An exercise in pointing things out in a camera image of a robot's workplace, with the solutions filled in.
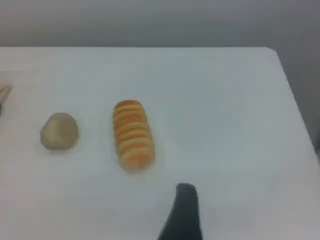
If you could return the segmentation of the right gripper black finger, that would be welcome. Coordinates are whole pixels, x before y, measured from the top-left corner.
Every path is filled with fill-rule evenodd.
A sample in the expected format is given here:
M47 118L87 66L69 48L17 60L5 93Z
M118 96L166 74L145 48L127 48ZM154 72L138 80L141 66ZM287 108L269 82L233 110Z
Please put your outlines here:
M203 238L198 192L190 183L176 186L175 199L158 240L201 240Z

